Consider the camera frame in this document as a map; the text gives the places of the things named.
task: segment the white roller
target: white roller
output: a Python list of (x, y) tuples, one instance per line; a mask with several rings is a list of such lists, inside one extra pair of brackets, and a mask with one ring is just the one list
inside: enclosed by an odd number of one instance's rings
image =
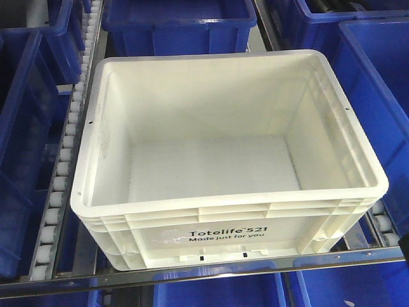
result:
[(82, 64), (81, 65), (81, 72), (86, 73), (88, 71), (88, 64)]
[(95, 26), (95, 25), (96, 25), (96, 20), (90, 19), (90, 20), (88, 21), (88, 25), (89, 25), (89, 26)]
[(384, 215), (375, 216), (375, 221), (381, 232), (389, 232), (392, 230), (392, 221), (389, 217)]
[(82, 56), (82, 62), (84, 64), (88, 64), (89, 63), (89, 56)]
[(68, 123), (65, 126), (65, 134), (67, 136), (74, 136), (77, 133), (77, 124), (76, 123)]
[(58, 223), (58, 208), (47, 209), (45, 213), (45, 223), (49, 225), (56, 225)]
[[(91, 48), (89, 47), (85, 48), (84, 55), (89, 56), (90, 54), (91, 54)], [(85, 74), (83, 74), (83, 76), (84, 76), (83, 78), (80, 78), (81, 81), (85, 81)]]
[(39, 264), (47, 264), (50, 262), (50, 252), (52, 245), (42, 245), (37, 249), (36, 260)]
[(94, 26), (88, 26), (87, 27), (87, 34), (92, 33), (92, 35), (94, 35), (94, 32), (95, 32), (95, 27)]
[(58, 176), (68, 176), (69, 171), (70, 171), (70, 163), (59, 162), (57, 164), (57, 175)]
[(31, 281), (40, 281), (45, 279), (45, 271), (47, 270), (46, 265), (38, 265), (33, 269), (31, 274)]
[(386, 245), (388, 246), (398, 246), (399, 236), (396, 233), (384, 233), (383, 238), (385, 239)]
[(92, 40), (94, 38), (94, 33), (87, 33), (85, 37), (87, 40)]
[(50, 207), (60, 208), (63, 205), (63, 192), (52, 192), (50, 194)]
[(347, 305), (348, 307), (355, 307), (355, 303), (351, 302), (351, 301), (347, 301), (346, 299), (344, 300), (345, 305)]
[(62, 148), (59, 151), (59, 160), (70, 162), (72, 158), (72, 149), (71, 148)]
[(82, 101), (82, 91), (75, 91), (72, 93), (72, 99), (74, 101)]
[(81, 111), (81, 101), (73, 101), (70, 106), (71, 112), (80, 112)]
[(85, 48), (91, 48), (91, 47), (92, 47), (92, 44), (93, 44), (93, 41), (92, 41), (92, 40), (86, 40), (86, 41), (85, 41)]
[(63, 147), (64, 148), (73, 148), (74, 147), (74, 137), (73, 136), (65, 136), (63, 138)]
[(56, 230), (55, 226), (46, 226), (41, 230), (40, 240), (41, 243), (53, 243), (54, 242), (54, 232)]
[(69, 123), (78, 123), (78, 118), (79, 118), (78, 112), (70, 112), (70, 114), (68, 114)]
[(66, 189), (66, 177), (58, 176), (54, 178), (52, 187), (57, 192), (63, 192)]
[(84, 83), (83, 82), (78, 82), (75, 86), (74, 86), (76, 91), (83, 91), (84, 90)]
[(377, 214), (382, 214), (383, 213), (383, 203), (382, 201), (377, 201), (374, 203), (372, 206), (372, 214), (377, 215)]

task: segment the blue plastic crate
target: blue plastic crate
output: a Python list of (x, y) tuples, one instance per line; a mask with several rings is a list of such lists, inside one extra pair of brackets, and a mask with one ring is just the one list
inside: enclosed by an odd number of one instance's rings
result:
[[(6, 6), (0, 12), (0, 18), (21, 15), (25, 1), (20, 5)], [(48, 25), (38, 27), (44, 40), (41, 49), (57, 84), (77, 83), (81, 73), (79, 51), (85, 49), (82, 39), (82, 1), (81, 0), (48, 0)], [(16, 24), (12, 21), (2, 22), (3, 28), (16, 31), (28, 29), (26, 21)]]
[(64, 127), (68, 104), (71, 100), (71, 92), (60, 93), (58, 100), (59, 101), (54, 110), (52, 125), (47, 136), (47, 142), (43, 149), (42, 158), (40, 161), (40, 171), (36, 181), (35, 191), (31, 197), (33, 208), (30, 211), (17, 276), (23, 276), (28, 274), (31, 261), (33, 259), (33, 252), (37, 240), (38, 230), (43, 216), (45, 202), (48, 195), (52, 171), (54, 169), (54, 163), (59, 153), (59, 142)]
[[(186, 271), (159, 274), (156, 280), (253, 272), (273, 269), (268, 260), (242, 264), (207, 265)], [(259, 306), (286, 307), (286, 298), (280, 274), (223, 277), (199, 281), (163, 283), (155, 286), (153, 307), (211, 307)]]
[(409, 301), (405, 262), (298, 271), (285, 278), (294, 307), (402, 307)]
[(103, 307), (102, 291), (2, 299), (0, 307)]
[(0, 50), (0, 276), (20, 261), (43, 149), (59, 97), (41, 34), (3, 31)]
[(102, 27), (117, 56), (245, 52), (251, 0), (107, 0)]
[(285, 307), (280, 274), (224, 277), (155, 286), (153, 307)]
[(340, 24), (333, 68), (388, 178), (383, 197), (409, 232), (409, 19)]
[(405, 0), (366, 0), (371, 10), (329, 13), (313, 13), (308, 0), (268, 0), (268, 3), (286, 48), (315, 49), (329, 60), (339, 43), (339, 22), (409, 16), (409, 1)]

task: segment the metal bar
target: metal bar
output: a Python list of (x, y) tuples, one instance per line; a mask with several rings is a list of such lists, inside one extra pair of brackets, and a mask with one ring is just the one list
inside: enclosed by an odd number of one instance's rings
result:
[(369, 248), (369, 244), (359, 223), (353, 225), (352, 228), (345, 233), (344, 241), (349, 250)]
[(399, 247), (305, 255), (302, 258), (291, 256), (264, 259), (263, 261), (241, 261), (195, 267), (108, 272), (96, 276), (4, 284), (0, 285), (0, 297), (79, 292), (98, 288), (139, 287), (192, 279), (246, 276), (397, 261), (405, 261)]
[(272, 22), (266, 0), (253, 0), (257, 13), (258, 26), (267, 51), (283, 50), (282, 42), (275, 24)]
[(94, 275), (97, 254), (98, 246), (95, 240), (85, 228), (84, 224), (80, 223), (71, 276)]
[[(60, 156), (58, 155), (56, 157), (56, 163), (54, 165), (54, 171), (52, 174), (52, 179), (50, 181), (50, 187), (49, 187), (49, 195), (47, 196), (47, 202), (46, 202), (46, 206), (45, 206), (45, 210), (43, 213), (43, 217), (42, 217), (42, 222), (41, 222), (41, 226), (40, 226), (40, 230), (38, 233), (38, 238), (37, 238), (37, 242), (36, 242), (36, 247), (35, 247), (35, 252), (33, 255), (33, 259), (31, 262), (31, 267), (30, 267), (30, 271), (29, 271), (29, 279), (30, 280), (39, 280), (39, 279), (52, 279), (55, 277), (56, 275), (56, 267), (58, 266), (58, 260), (59, 260), (59, 256), (61, 253), (61, 247), (62, 247), (62, 242), (63, 239), (65, 237), (65, 233), (64, 231), (67, 229), (67, 219), (68, 219), (68, 213), (70, 210), (66, 210), (66, 207), (68, 205), (68, 199), (69, 199), (69, 195), (71, 192), (71, 188), (72, 188), (72, 180), (73, 180), (73, 174), (75, 171), (75, 165), (76, 165), (76, 159), (77, 159), (77, 153), (79, 150), (79, 144), (81, 142), (81, 133), (82, 133), (82, 128), (84, 126), (84, 119), (85, 119), (85, 113), (86, 113), (86, 99), (89, 96), (89, 89), (91, 88), (90, 84), (92, 81), (92, 71), (95, 68), (95, 65), (97, 63), (97, 60), (94, 61), (94, 59), (97, 57), (99, 48), (104, 48), (103, 44), (99, 44), (99, 32), (100, 32), (100, 24), (101, 24), (101, 14), (97, 17), (97, 23), (94, 29), (94, 32), (92, 33), (88, 33), (88, 28), (87, 27), (87, 31), (86, 31), (86, 39), (89, 38), (88, 35), (90, 36), (94, 36), (95, 37), (95, 41), (91, 42), (91, 45), (93, 45), (93, 47), (91, 47), (91, 52), (89, 54), (89, 61), (87, 61), (86, 63), (84, 62), (83, 65), (86, 66), (86, 69), (82, 71), (81, 76), (84, 76), (84, 81), (82, 82), (83, 87), (82, 89), (78, 89), (78, 93), (80, 94), (80, 97), (76, 97), (75, 96), (75, 92), (72, 95), (72, 101), (80, 101), (80, 103), (82, 104), (82, 110), (80, 111), (76, 111), (75, 114), (78, 114), (78, 122), (77, 122), (77, 133), (75, 136), (70, 136), (70, 138), (73, 139), (73, 146), (70, 146), (69, 148), (72, 148), (72, 158), (70, 161), (70, 168), (69, 168), (69, 172), (68, 175), (66, 177), (60, 177), (59, 179), (64, 179), (65, 181), (65, 188), (64, 189), (59, 189), (56, 191), (62, 191), (62, 196), (61, 196), (61, 206), (58, 209), (59, 210), (59, 214), (58, 214), (58, 221), (56, 223), (56, 227), (54, 230), (54, 242), (52, 244), (48, 243), (48, 245), (51, 245), (51, 249), (50, 249), (50, 255), (49, 255), (49, 262), (47, 262), (46, 264), (43, 263), (39, 263), (39, 261), (37, 260), (37, 252), (38, 250), (41, 248), (42, 242), (41, 242), (41, 234), (42, 234), (42, 228), (46, 225), (45, 222), (45, 216), (47, 214), (47, 211), (49, 211), (49, 209), (52, 207), (50, 205), (50, 196), (52, 194), (52, 191), (54, 190), (54, 181), (56, 178), (58, 178), (58, 174), (57, 174), (57, 165), (59, 163), (60, 160)], [(63, 134), (61, 137), (61, 142), (59, 145), (60, 150), (64, 147), (64, 140), (65, 140), (65, 135), (66, 135), (66, 126), (69, 123), (69, 115), (70, 115), (70, 108), (68, 109), (68, 114), (65, 120), (65, 126), (63, 129)], [(41, 272), (42, 269), (45, 268), (45, 273), (43, 273), (43, 276), (41, 276), (41, 274), (38, 274), (38, 272)]]

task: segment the white plastic crate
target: white plastic crate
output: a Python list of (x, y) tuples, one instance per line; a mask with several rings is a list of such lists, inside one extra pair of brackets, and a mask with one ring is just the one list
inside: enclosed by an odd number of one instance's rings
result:
[(387, 187), (316, 51), (114, 58), (71, 206), (129, 270), (327, 252)]

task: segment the plastic bin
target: plastic bin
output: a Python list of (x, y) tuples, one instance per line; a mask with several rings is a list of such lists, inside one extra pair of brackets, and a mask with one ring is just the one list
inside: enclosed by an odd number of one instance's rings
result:
[(409, 232), (409, 19), (345, 22), (340, 28), (333, 67), (389, 178), (383, 201), (404, 235)]
[(155, 286), (153, 307), (285, 307), (280, 274), (225, 277)]
[(82, 0), (82, 6), (86, 13), (91, 13), (92, 0)]
[(0, 52), (0, 275), (20, 260), (58, 91), (37, 31), (3, 31)]
[(44, 39), (41, 50), (55, 82), (73, 84), (81, 73), (79, 51), (85, 49), (82, 11), (81, 0), (7, 0), (0, 10), (0, 28), (38, 28)]
[(405, 262), (285, 273), (294, 307), (398, 307), (409, 300)]
[(316, 51), (111, 58), (71, 206), (127, 270), (327, 252), (387, 186)]
[(315, 49), (329, 60), (339, 43), (338, 22), (409, 16), (409, 2), (402, 0), (365, 0), (372, 10), (329, 13), (313, 13), (308, 1), (268, 0), (286, 48)]
[(245, 52), (251, 0), (107, 0), (102, 27), (117, 56)]
[(43, 295), (0, 300), (0, 307), (103, 307), (102, 291)]
[[(48, 195), (52, 171), (54, 169), (54, 164), (59, 153), (59, 142), (65, 122), (66, 110), (68, 109), (68, 103), (71, 100), (71, 92), (60, 93), (58, 100), (58, 104), (56, 106), (56, 109), (54, 110), (52, 125), (50, 127), (47, 141), (42, 153), (42, 158), (40, 161), (40, 171), (38, 172), (35, 191), (31, 197), (33, 208), (30, 211), (27, 230), (24, 237), (24, 243), (22, 243), (22, 251), (20, 253), (21, 260), (19, 262), (19, 268), (16, 273), (17, 276), (25, 276), (29, 274), (38, 230), (43, 216), (44, 205)], [(70, 253), (64, 253), (63, 256), (66, 256), (67, 254), (68, 256), (71, 255)]]

